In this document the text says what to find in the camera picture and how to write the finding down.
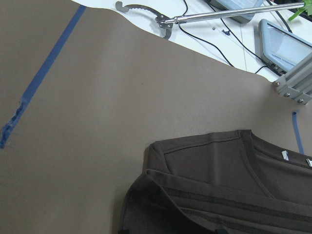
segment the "black cable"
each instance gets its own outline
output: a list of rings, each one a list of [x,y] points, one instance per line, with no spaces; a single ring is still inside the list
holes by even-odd
[[[196,39],[198,39],[198,40],[201,40],[201,41],[203,41],[203,42],[205,42],[205,43],[208,43],[208,44],[212,45],[214,48],[216,48],[216,49],[220,52],[220,54],[224,57],[224,59],[227,61],[227,63],[228,63],[230,66],[234,67],[233,64],[231,64],[230,61],[228,61],[228,59],[224,56],[224,54],[222,53],[222,51],[221,51],[216,45],[214,45],[214,44],[212,44],[211,42],[206,41],[206,40],[204,40],[204,39],[202,39],[202,38],[196,37],[196,36],[194,36],[193,34],[190,34],[189,32],[185,31],[183,28],[181,28],[180,24],[179,24],[178,26],[179,26],[179,28],[181,29],[181,31],[182,31],[183,33],[185,33],[185,34],[187,34],[187,35],[189,35],[189,36],[191,36],[191,37],[193,37],[193,38],[196,38]]]
[[[209,2],[207,2],[207,4],[210,6],[210,8],[216,12],[215,8],[213,6],[211,6],[211,4]],[[226,23],[223,21],[222,18],[220,18],[220,20],[222,21],[222,23],[224,24],[224,26],[230,31],[230,33],[232,33],[232,35],[237,39],[237,41],[247,50],[249,51],[249,53],[253,54],[254,56],[256,56],[262,63],[265,64],[265,61],[258,55],[256,55],[254,52],[252,52],[250,49],[248,49],[241,41],[240,39],[238,39],[238,37],[233,33],[233,31],[226,25]],[[267,66],[267,68],[269,68],[272,72],[274,72],[275,74],[277,74],[278,76],[281,76],[276,70],[274,70],[273,68]]]
[[[273,4],[271,3],[270,0],[267,0],[267,3],[270,4],[271,6],[273,5]],[[291,30],[291,28],[289,27],[289,25],[286,23],[286,21],[284,20],[284,18],[281,16],[281,14],[280,14],[278,11],[276,11],[276,13],[277,13],[277,15],[280,17],[280,19],[283,21],[283,23],[285,24],[287,30],[288,30],[290,33],[293,33],[292,30]]]
[[[211,6],[210,3],[207,3],[207,4],[210,6],[210,8],[211,8],[214,12],[216,12],[215,8],[214,8],[213,6]],[[260,60],[262,61],[262,58],[261,58],[261,57],[259,57],[258,55],[256,55],[256,54],[255,54],[254,52],[252,52],[250,49],[248,49],[248,48],[240,41],[240,39],[238,39],[238,37],[232,32],[232,30],[225,24],[225,22],[223,21],[222,18],[220,18],[220,20],[222,21],[222,23],[224,24],[224,26],[230,31],[230,33],[232,33],[232,35],[238,40],[238,42],[239,42],[246,50],[248,50],[251,54],[253,54],[254,56],[256,56],[258,59],[260,59]]]
[[[264,66],[262,66],[262,67],[260,67],[259,69],[258,69],[258,71],[256,71],[255,72],[255,74],[257,74],[262,68],[264,68],[264,67],[268,67],[267,65],[264,65]]]
[[[184,2],[184,4],[185,4],[185,6],[186,6],[186,11],[183,13],[183,15],[185,15],[186,12],[189,10],[189,7],[188,7],[188,5],[187,5],[187,3],[186,3],[186,0],[183,0],[183,2]],[[196,37],[196,36],[194,36],[193,34],[191,34],[191,33],[187,32],[187,31],[185,31],[185,30],[181,27],[180,24],[179,24],[178,26],[179,26],[179,28],[181,29],[181,31],[182,31],[183,33],[185,33],[185,34],[187,34],[187,35],[189,35],[189,36],[191,36],[191,37],[193,37],[193,38],[196,38],[197,40],[201,40],[201,41],[203,41],[203,42],[205,42],[205,43],[207,43],[207,44],[212,45],[214,48],[216,48],[216,49],[220,52],[220,54],[224,57],[224,59],[227,61],[227,63],[228,63],[230,66],[234,67],[233,64],[231,64],[230,61],[228,61],[228,59],[225,57],[225,55],[222,53],[222,51],[221,51],[216,45],[214,45],[214,44],[212,44],[211,42],[206,41],[206,40],[204,40],[204,39],[202,39],[202,38]]]
[[[185,12],[183,13],[183,15],[185,15],[187,13],[187,11],[189,10],[189,6],[187,5],[186,1],[183,0],[184,4],[185,4],[185,7],[186,7],[186,10]]]

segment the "brown shirt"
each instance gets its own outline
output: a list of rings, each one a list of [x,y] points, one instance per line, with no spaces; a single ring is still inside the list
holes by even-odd
[[[153,143],[120,233],[312,233],[312,157],[282,151],[250,130]]]

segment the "blue tape strip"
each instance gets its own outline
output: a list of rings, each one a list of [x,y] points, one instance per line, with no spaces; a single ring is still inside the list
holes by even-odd
[[[297,124],[297,112],[296,111],[293,111],[293,113],[292,113],[292,125],[293,125],[293,129],[294,129],[294,134],[296,136],[299,152],[304,155],[303,146],[302,146],[300,133],[299,133],[299,128],[298,128],[298,124]]]
[[[13,117],[7,122],[5,126],[2,127],[1,136],[0,136],[0,148],[3,149],[7,139],[10,137],[13,129],[19,122],[20,117],[24,113],[25,109],[27,108],[31,98],[34,96],[35,92],[39,88],[40,84],[42,83],[44,77],[50,70],[53,62],[59,55],[60,51],[62,50],[64,44],[66,43],[67,39],[69,38],[71,32],[73,31],[75,25],[79,21],[80,17],[82,16],[83,12],[85,11],[86,6],[80,5],[70,22],[68,23],[67,27],[65,28],[62,35],[59,37],[57,43],[51,50],[48,57],[45,59],[44,63],[40,67],[39,71],[34,76],[33,80],[30,82],[29,86],[25,90],[24,94],[20,99],[20,106],[16,110]]]

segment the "white table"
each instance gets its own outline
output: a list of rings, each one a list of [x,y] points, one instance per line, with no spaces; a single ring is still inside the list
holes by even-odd
[[[161,37],[164,36],[165,30],[159,28],[158,24],[154,20],[155,16],[149,11],[144,11],[141,9],[131,9],[127,13],[121,13],[115,9],[115,0],[73,1],[88,7],[105,8],[116,11],[139,28]],[[124,5],[146,5],[169,17],[180,16],[185,11],[185,4],[182,0],[123,0],[122,2]],[[187,14],[198,14],[212,11],[207,3],[203,0],[189,0],[187,1],[187,3],[189,6]],[[287,20],[293,14],[288,10],[280,11],[280,13],[285,20]],[[261,19],[267,19],[277,25],[280,25],[283,28],[286,28],[282,20],[277,16],[275,12],[256,14],[252,21],[246,24],[240,24],[229,18],[224,19],[224,21],[247,48],[249,48],[253,52],[256,52],[256,54],[259,55],[258,24]],[[312,42],[312,23],[310,21],[302,17],[297,17],[296,19],[288,23],[294,34],[309,42]],[[219,19],[192,22],[183,24],[181,26],[191,34],[196,35],[197,37],[200,37],[218,46],[218,48],[224,53],[227,59],[234,65],[234,67],[238,69],[254,73],[261,66],[263,66],[262,62],[255,58],[254,55],[250,54],[246,49],[244,49],[233,36],[227,36],[222,32],[223,29],[225,31],[227,31],[227,29]],[[172,41],[174,43],[177,43],[179,45],[182,45],[227,64],[225,59],[215,48],[213,48],[211,45],[208,45],[184,34],[177,25],[174,25],[172,35],[169,41]],[[269,81],[274,81],[278,78],[278,76],[271,72],[269,69],[262,69],[259,74],[267,78]]]

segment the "gray device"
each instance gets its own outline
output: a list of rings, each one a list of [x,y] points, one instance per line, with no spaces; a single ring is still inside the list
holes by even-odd
[[[260,54],[264,62],[285,74],[312,53],[312,44],[262,19],[259,23]]]
[[[206,0],[212,6],[221,10],[237,10],[252,7],[260,7],[263,0]],[[248,23],[254,17],[254,14],[231,17],[240,23]]]

